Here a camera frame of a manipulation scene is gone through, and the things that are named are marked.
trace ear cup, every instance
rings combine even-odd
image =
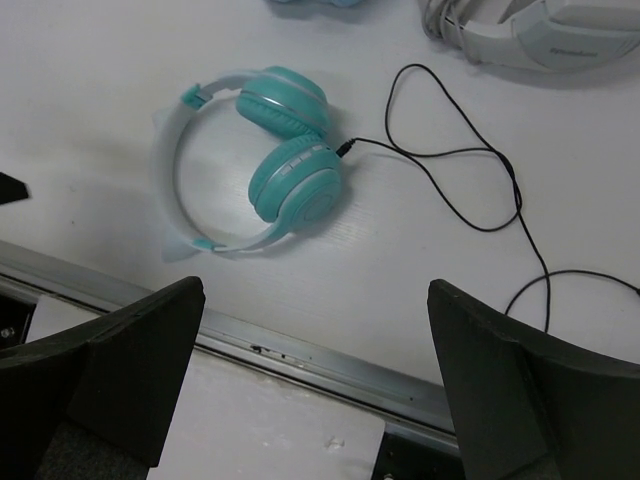
[[[315,134],[329,127],[327,97],[308,78],[284,67],[270,67],[249,80],[236,100],[247,120],[284,139]]]
[[[304,188],[298,195],[302,203],[307,201],[307,197],[316,195],[314,192],[322,190],[325,184],[337,184],[332,187],[331,201],[324,200],[328,210],[341,190],[339,167],[338,155],[318,136],[294,138],[276,148],[256,170],[249,184],[249,200],[260,218],[265,222],[274,222],[285,199],[294,190],[300,190],[301,184]],[[318,179],[308,182],[310,177]],[[311,212],[311,221],[326,213],[325,209],[320,210],[315,214]]]

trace cable connector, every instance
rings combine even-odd
[[[349,150],[353,148],[353,145],[356,142],[357,142],[357,139],[355,138],[352,138],[351,140],[346,141],[340,146],[340,148],[338,148],[338,150],[336,150],[336,154],[338,154],[340,158],[344,157],[347,153],[349,153]]]

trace teal ear pad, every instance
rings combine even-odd
[[[236,110],[284,139],[308,134],[324,138],[330,126],[322,89],[284,67],[269,67],[249,80],[236,100]]]
[[[249,200],[265,222],[287,206],[290,228],[302,228],[327,214],[342,191],[340,158],[317,135],[284,142],[256,170]]]

